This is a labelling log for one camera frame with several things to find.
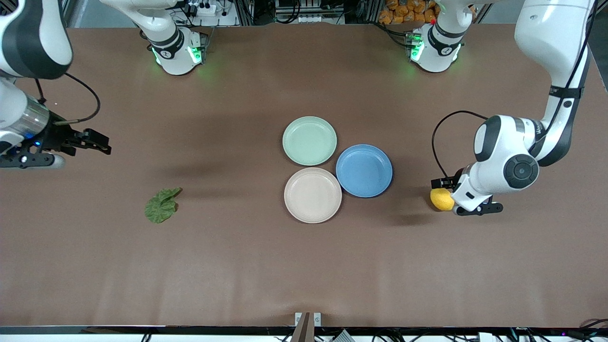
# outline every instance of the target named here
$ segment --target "white plate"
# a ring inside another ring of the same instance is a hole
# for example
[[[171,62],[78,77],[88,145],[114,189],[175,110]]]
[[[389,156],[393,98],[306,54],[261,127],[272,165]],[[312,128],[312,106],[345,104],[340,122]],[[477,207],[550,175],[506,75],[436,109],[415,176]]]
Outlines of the white plate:
[[[285,206],[298,220],[321,223],[340,208],[342,189],[330,172],[317,167],[296,172],[285,186]]]

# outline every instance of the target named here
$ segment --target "metal bracket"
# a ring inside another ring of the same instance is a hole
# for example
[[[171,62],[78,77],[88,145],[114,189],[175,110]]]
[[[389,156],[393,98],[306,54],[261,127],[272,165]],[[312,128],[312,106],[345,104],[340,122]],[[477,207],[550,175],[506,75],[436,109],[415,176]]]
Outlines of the metal bracket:
[[[295,322],[294,325],[297,326],[298,322],[300,321],[300,318],[302,317],[302,312],[296,312],[295,313]],[[321,326],[321,313],[320,312],[315,312],[313,315],[313,321],[314,321],[314,326],[316,327],[320,327]]]

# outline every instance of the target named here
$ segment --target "wire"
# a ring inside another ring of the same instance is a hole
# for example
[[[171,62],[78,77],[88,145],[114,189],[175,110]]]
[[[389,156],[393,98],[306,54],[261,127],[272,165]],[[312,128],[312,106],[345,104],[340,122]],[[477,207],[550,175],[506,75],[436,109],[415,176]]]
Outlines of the wire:
[[[141,342],[150,342],[150,340],[152,340],[152,333],[147,332],[143,335]]]
[[[338,20],[336,20],[336,25],[338,25],[340,23],[340,19],[342,19],[342,16],[344,16],[344,11],[342,11],[342,14],[340,14],[340,16],[338,17]]]
[[[487,5],[487,8],[486,8],[485,12],[483,12],[482,17],[481,17],[481,18],[479,18],[479,19],[476,21],[476,23],[478,23],[478,24],[481,24],[481,23],[482,23],[482,21],[483,21],[483,20],[486,18],[486,15],[488,15],[488,12],[490,11],[490,9],[492,8],[492,6],[493,6],[493,5],[494,5],[494,4],[488,4],[488,5]]]
[[[62,126],[62,125],[71,125],[71,124],[77,124],[79,122],[84,122],[87,120],[91,120],[93,117],[95,117],[95,115],[97,115],[97,113],[99,113],[100,109],[102,108],[102,101],[99,99],[99,96],[97,96],[97,93],[90,87],[88,86],[85,82],[82,82],[81,80],[79,80],[78,78],[72,76],[71,74],[68,74],[67,72],[65,73],[66,76],[68,76],[69,78],[71,78],[72,80],[75,80],[76,82],[80,83],[83,87],[85,87],[89,92],[91,92],[91,94],[93,94],[93,96],[95,97],[95,101],[97,102],[97,108],[95,109],[95,111],[93,112],[93,114],[84,117],[82,119],[76,119],[76,120],[66,120],[66,121],[58,121],[55,123],[56,126]]]
[[[42,92],[42,86],[40,85],[40,80],[34,79],[34,81],[36,81],[36,86],[38,87],[38,94],[40,95],[40,98],[38,99],[38,103],[40,103],[41,105],[44,105],[44,103],[46,102],[46,99],[44,98],[44,93]]]
[[[384,26],[384,25],[382,25],[380,23],[377,23],[375,21],[366,21],[365,24],[373,24],[377,28],[379,28],[379,29],[383,30],[384,32],[386,32],[388,34],[391,34],[391,35],[396,35],[396,36],[399,36],[399,37],[405,37],[406,36],[406,34],[403,33],[403,32],[397,32],[397,31],[389,30],[386,26]]]
[[[294,334],[294,333],[289,333],[289,334],[287,334],[287,336],[285,336],[285,337],[284,337],[284,338],[281,340],[281,342],[285,342],[285,341],[287,341],[287,339],[288,339],[288,338],[289,338],[291,335],[293,335],[293,334]]]
[[[459,114],[459,113],[466,113],[466,114],[470,114],[470,115],[473,115],[473,116],[477,116],[478,118],[483,119],[483,120],[488,120],[488,118],[487,118],[487,117],[485,117],[485,116],[483,116],[483,115],[479,115],[479,114],[477,114],[477,113],[475,113],[475,112],[468,111],[468,110],[459,110],[459,111],[455,111],[455,112],[452,112],[452,113],[450,113],[450,114],[446,115],[445,117],[443,117],[443,119],[441,119],[441,120],[439,121],[439,123],[437,123],[437,126],[435,126],[435,129],[433,130],[433,135],[432,135],[432,137],[431,137],[431,139],[430,139],[430,146],[431,146],[431,148],[433,149],[433,156],[435,157],[435,161],[437,162],[437,166],[439,167],[439,169],[441,169],[441,172],[443,173],[443,175],[445,176],[445,178],[446,178],[447,180],[449,179],[449,177],[448,177],[448,175],[447,175],[446,171],[443,169],[443,166],[441,166],[441,163],[439,162],[439,158],[437,157],[437,152],[435,151],[435,133],[437,133],[437,129],[439,128],[439,126],[441,126],[441,124],[442,124],[442,123],[443,123],[445,120],[447,120],[449,117],[451,117],[451,116],[453,116],[453,115],[456,115],[456,114]],[[450,188],[451,188],[451,189],[453,189],[453,188],[454,188],[454,182],[453,182],[453,181],[450,181]]]
[[[596,319],[593,322],[586,324],[582,327],[580,327],[579,329],[586,329],[586,328],[591,328],[593,326],[598,325],[599,323],[603,323],[603,322],[608,322],[608,318],[604,318],[604,319]]]
[[[582,42],[581,51],[578,53],[578,58],[576,59],[574,68],[572,68],[572,73],[570,74],[570,77],[568,78],[568,82],[566,82],[566,86],[565,86],[566,89],[570,87],[570,84],[571,84],[572,80],[574,79],[574,75],[576,74],[576,70],[578,69],[578,67],[580,66],[580,64],[582,62],[582,55],[584,54],[585,49],[587,48],[587,42],[589,41],[589,35],[591,33],[591,28],[593,27],[593,23],[595,22],[595,17],[597,16],[597,14],[598,14],[598,0],[595,0],[595,2],[593,3],[593,13],[591,15],[591,20],[589,21],[589,26],[588,26],[587,32],[585,34],[585,40]],[[549,125],[547,126],[545,133],[539,139],[536,140],[537,142],[544,140],[547,137],[547,134],[549,134],[549,129],[553,126],[553,123],[555,122],[555,119],[559,113],[559,109],[561,108],[563,101],[564,101],[564,98],[561,97],[559,99],[557,107],[555,107],[555,112],[553,113],[553,116],[551,117],[551,121],[549,122]]]
[[[184,16],[186,17],[186,19],[188,19],[188,22],[190,23],[190,25],[192,27],[194,27],[194,24],[192,23],[192,20],[190,20],[190,17],[188,16],[188,14],[186,14],[186,11],[184,10],[183,7],[179,6],[179,9],[182,11],[182,13],[184,14]]]
[[[412,340],[410,342],[416,342],[417,339],[421,338],[422,336],[428,335],[428,334],[430,334],[430,333],[424,333],[422,335],[418,335],[418,336],[412,338]]]
[[[286,21],[280,21],[280,20],[279,20],[279,19],[277,19],[277,18],[276,18],[276,16],[275,16],[275,18],[274,18],[274,19],[275,19],[275,21],[276,21],[277,23],[281,23],[281,24],[291,24],[291,23],[293,23],[293,22],[294,22],[294,21],[295,21],[295,20],[296,20],[296,19],[297,19],[297,18],[300,16],[300,10],[302,9],[302,8],[301,8],[301,5],[300,5],[300,0],[293,0],[293,2],[294,2],[294,10],[293,10],[293,12],[291,12],[291,15],[289,16],[289,19],[287,19]]]
[[[402,46],[402,47],[416,47],[416,45],[414,45],[414,44],[404,44],[404,43],[398,41],[397,39],[395,39],[395,37],[393,37],[395,35],[395,36],[398,36],[398,37],[404,37],[405,38],[407,36],[405,33],[389,30],[389,29],[386,28],[386,26],[383,26],[380,23],[376,23],[375,21],[368,21],[367,24],[373,24],[377,28],[379,28],[379,29],[383,30],[384,32],[386,32],[389,35],[390,39],[393,40],[395,42],[395,44],[397,44],[399,46]]]

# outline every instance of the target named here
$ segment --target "lemon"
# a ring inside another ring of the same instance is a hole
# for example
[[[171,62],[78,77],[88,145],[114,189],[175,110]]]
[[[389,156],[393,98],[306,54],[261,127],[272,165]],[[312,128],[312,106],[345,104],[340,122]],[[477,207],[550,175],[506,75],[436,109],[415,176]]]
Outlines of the lemon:
[[[450,197],[451,192],[439,188],[430,191],[430,201],[441,211],[450,211],[454,207],[454,200]]]

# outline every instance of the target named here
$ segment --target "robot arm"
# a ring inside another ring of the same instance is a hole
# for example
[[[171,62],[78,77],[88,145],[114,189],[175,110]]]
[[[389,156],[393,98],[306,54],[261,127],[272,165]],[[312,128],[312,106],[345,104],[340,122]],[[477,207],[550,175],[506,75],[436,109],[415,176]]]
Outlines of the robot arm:
[[[152,45],[156,63],[171,75],[183,75],[204,61],[206,35],[177,27],[165,9],[177,0],[101,0],[114,7],[143,31]]]
[[[441,13],[434,24],[425,24],[413,33],[420,41],[409,50],[410,59],[430,72],[445,71],[458,58],[461,41],[473,21],[469,9],[473,4],[488,4],[499,0],[437,0]]]
[[[20,0],[0,16],[0,77],[56,79],[72,63],[58,1]]]
[[[0,167],[64,164],[63,157],[43,151],[73,156],[78,147],[110,154],[107,137],[90,129],[71,129],[62,117],[9,80],[56,79],[71,63],[72,47],[57,0],[20,0],[14,12],[0,16]]]
[[[594,0],[526,0],[517,20],[515,38],[522,52],[551,77],[547,109],[542,120],[493,116],[477,130],[477,162],[458,176],[452,198],[462,213],[481,211],[494,194],[531,186],[539,167],[565,156],[572,125],[590,63],[586,46],[587,18]]]

